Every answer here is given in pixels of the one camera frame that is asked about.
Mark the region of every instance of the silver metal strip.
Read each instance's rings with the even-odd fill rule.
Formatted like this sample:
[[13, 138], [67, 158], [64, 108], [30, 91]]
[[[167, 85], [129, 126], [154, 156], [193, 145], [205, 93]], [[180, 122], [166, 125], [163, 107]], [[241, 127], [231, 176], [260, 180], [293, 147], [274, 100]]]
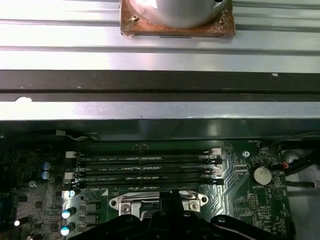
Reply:
[[319, 119], [320, 102], [0, 102], [1, 121]]
[[115, 1], [2, 0], [0, 69], [320, 73], [319, 1], [233, 5], [232, 40], [127, 38]]

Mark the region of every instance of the motherboard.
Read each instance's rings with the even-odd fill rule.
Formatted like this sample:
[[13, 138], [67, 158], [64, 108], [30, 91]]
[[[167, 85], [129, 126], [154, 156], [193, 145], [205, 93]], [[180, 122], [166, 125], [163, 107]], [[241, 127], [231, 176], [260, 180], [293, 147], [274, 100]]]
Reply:
[[8, 161], [16, 187], [0, 196], [0, 209], [12, 204], [6, 222], [19, 228], [8, 239], [69, 239], [119, 215], [146, 218], [159, 209], [159, 192], [173, 189], [200, 218], [225, 214], [279, 237], [291, 231], [280, 158], [257, 140], [82, 142], [10, 150]]

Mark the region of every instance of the metal panel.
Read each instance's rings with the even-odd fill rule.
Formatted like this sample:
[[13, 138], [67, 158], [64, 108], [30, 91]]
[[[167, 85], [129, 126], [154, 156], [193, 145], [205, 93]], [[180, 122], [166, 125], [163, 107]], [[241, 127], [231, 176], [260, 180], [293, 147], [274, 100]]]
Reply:
[[0, 120], [319, 119], [320, 102], [0, 102]]
[[320, 73], [319, 1], [233, 5], [225, 40], [121, 36], [114, 0], [1, 1], [0, 69]]

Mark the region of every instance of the copper plate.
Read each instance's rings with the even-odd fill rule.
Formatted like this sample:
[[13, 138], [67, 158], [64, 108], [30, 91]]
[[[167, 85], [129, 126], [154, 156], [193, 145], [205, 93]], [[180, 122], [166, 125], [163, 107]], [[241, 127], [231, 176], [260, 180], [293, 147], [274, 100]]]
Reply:
[[129, 0], [121, 0], [121, 34], [133, 36], [163, 36], [163, 37], [205, 37], [205, 38], [232, 38], [236, 34], [235, 18], [232, 2], [228, 2], [221, 15], [206, 25], [178, 29], [155, 25], [141, 16], [131, 6]]

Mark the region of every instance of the metal rail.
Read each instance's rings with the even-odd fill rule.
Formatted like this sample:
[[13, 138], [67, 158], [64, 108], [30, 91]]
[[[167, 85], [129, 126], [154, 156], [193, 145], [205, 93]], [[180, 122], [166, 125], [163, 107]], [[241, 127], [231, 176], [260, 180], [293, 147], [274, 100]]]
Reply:
[[320, 73], [319, 1], [233, 6], [233, 40], [127, 38], [115, 0], [1, 1], [0, 69]]

